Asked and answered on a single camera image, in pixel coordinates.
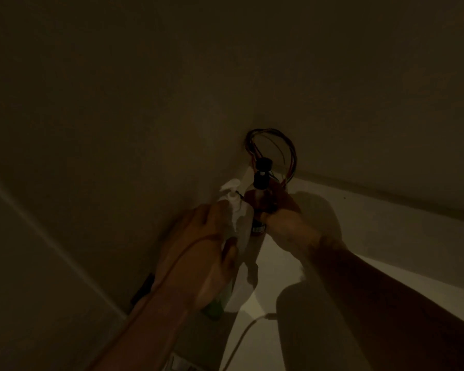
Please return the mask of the white pump bottle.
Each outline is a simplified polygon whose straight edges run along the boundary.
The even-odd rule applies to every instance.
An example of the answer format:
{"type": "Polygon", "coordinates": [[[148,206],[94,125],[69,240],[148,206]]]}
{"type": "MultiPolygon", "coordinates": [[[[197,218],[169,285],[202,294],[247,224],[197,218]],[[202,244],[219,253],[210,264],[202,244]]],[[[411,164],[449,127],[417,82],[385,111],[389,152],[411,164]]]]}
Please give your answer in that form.
{"type": "Polygon", "coordinates": [[[235,237],[237,239],[236,246],[239,255],[242,255],[249,242],[254,210],[239,193],[240,184],[241,181],[239,179],[227,181],[220,189],[222,195],[219,201],[226,200],[229,204],[225,220],[224,239],[228,240],[231,237],[235,237]]]}

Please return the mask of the brown bottle with black pump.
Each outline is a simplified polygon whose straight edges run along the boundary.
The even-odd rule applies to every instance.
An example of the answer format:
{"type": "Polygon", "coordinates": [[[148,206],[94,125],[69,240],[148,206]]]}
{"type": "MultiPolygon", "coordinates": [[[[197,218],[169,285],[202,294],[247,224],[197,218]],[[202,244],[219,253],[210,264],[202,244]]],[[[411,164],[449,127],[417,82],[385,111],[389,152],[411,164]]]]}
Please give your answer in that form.
{"type": "Polygon", "coordinates": [[[273,175],[272,165],[272,160],[266,157],[260,157],[255,162],[253,183],[248,186],[244,194],[244,199],[252,206],[254,215],[276,209],[276,204],[271,199],[270,184],[280,181],[273,175]]]}

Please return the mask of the person's right hand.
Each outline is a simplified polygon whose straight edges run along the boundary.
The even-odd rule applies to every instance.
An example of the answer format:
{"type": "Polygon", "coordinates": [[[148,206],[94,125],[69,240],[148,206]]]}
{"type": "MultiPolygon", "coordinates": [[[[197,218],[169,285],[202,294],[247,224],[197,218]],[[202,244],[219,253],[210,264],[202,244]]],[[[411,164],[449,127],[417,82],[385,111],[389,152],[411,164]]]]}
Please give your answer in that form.
{"type": "Polygon", "coordinates": [[[322,234],[311,226],[303,217],[300,207],[295,202],[295,233],[291,237],[282,237],[281,235],[275,234],[267,226],[267,229],[277,237],[290,243],[294,247],[293,255],[297,258],[309,256],[320,244],[322,234]]]}

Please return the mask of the person's right forearm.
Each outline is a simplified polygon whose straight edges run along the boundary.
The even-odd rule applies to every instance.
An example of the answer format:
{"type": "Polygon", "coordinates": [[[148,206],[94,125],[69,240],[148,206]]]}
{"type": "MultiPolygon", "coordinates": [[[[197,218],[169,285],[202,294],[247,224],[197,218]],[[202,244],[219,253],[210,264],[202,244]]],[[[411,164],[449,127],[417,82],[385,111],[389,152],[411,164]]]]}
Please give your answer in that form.
{"type": "Polygon", "coordinates": [[[464,371],[464,321],[321,237],[307,259],[374,371],[464,371]]]}

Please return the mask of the person's left hand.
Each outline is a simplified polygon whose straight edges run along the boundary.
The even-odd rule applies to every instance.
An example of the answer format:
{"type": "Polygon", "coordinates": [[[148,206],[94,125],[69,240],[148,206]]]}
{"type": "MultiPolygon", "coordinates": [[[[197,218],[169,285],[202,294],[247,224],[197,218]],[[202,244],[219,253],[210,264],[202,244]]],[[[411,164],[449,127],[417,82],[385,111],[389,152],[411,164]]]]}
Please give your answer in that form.
{"type": "Polygon", "coordinates": [[[222,274],[222,250],[229,204],[218,201],[186,211],[163,243],[152,293],[160,287],[188,292],[194,299],[192,312],[211,303],[231,282],[222,274]]]}

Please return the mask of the person's left forearm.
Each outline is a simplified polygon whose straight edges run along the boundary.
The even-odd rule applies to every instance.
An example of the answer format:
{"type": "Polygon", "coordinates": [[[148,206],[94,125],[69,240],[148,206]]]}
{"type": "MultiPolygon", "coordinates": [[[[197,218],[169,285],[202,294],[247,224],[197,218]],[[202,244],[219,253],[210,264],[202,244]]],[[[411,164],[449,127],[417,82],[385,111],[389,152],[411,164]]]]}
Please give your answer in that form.
{"type": "Polygon", "coordinates": [[[161,371],[193,301],[188,292],[160,287],[142,299],[126,327],[87,371],[161,371]]]}

